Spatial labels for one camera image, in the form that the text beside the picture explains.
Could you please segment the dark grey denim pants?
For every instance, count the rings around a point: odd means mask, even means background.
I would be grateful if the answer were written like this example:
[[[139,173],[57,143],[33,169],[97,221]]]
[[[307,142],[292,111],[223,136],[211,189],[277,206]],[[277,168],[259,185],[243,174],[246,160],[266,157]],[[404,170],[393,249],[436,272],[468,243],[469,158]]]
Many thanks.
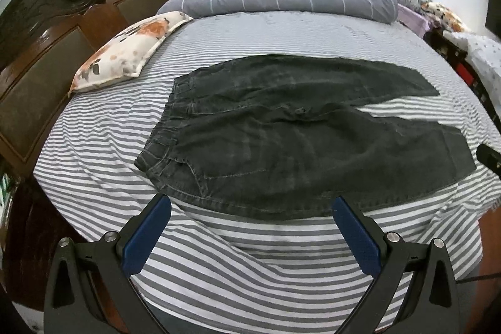
[[[386,62],[267,54],[179,76],[135,164],[159,193],[252,219],[326,216],[337,197],[409,203],[476,166],[461,131],[364,106],[434,97]]]

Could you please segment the white dotted fabric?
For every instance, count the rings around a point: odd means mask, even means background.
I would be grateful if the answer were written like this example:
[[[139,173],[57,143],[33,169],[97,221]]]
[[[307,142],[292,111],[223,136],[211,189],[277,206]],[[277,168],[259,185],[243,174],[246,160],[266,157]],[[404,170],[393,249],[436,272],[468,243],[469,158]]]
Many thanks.
[[[445,31],[444,37],[467,52],[466,61],[474,68],[493,102],[500,111],[500,43],[470,32]]]

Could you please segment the lilac folded blanket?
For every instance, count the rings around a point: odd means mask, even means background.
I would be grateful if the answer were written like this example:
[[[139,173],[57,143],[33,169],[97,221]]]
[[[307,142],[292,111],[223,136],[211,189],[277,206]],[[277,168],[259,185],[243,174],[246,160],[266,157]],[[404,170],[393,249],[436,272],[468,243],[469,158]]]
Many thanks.
[[[416,36],[424,38],[426,32],[431,28],[429,20],[402,4],[397,4],[397,8],[397,21],[411,30]]]

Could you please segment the floral clothes pile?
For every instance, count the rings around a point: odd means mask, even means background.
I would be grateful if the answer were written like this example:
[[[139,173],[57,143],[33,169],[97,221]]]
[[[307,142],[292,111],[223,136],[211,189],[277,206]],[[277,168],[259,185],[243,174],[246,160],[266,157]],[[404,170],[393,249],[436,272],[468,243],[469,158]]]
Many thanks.
[[[432,21],[435,27],[451,32],[471,32],[456,13],[441,3],[432,0],[397,0],[402,6]]]

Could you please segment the grey checked rolled duvet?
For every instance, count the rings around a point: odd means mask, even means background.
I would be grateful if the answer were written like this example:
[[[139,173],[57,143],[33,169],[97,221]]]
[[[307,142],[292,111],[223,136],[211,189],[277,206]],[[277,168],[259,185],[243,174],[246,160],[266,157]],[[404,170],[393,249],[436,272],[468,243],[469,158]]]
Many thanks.
[[[158,13],[180,11],[192,18],[229,13],[308,12],[346,15],[391,24],[397,0],[169,0]]]

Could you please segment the floral white orange pillow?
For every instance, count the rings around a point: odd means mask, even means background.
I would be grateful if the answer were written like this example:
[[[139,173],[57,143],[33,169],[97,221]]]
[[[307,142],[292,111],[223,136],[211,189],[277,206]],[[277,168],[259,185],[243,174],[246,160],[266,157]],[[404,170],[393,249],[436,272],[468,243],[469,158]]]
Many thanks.
[[[75,72],[69,93],[136,79],[163,42],[193,20],[180,11],[161,13],[130,25],[99,48]]]

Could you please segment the dark carved wooden headboard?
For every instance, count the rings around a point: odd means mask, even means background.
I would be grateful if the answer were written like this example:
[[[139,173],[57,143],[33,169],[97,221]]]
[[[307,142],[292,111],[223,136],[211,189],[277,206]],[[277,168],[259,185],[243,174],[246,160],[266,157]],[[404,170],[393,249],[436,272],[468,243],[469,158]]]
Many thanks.
[[[167,0],[11,0],[1,14],[1,157],[29,176],[75,71]]]

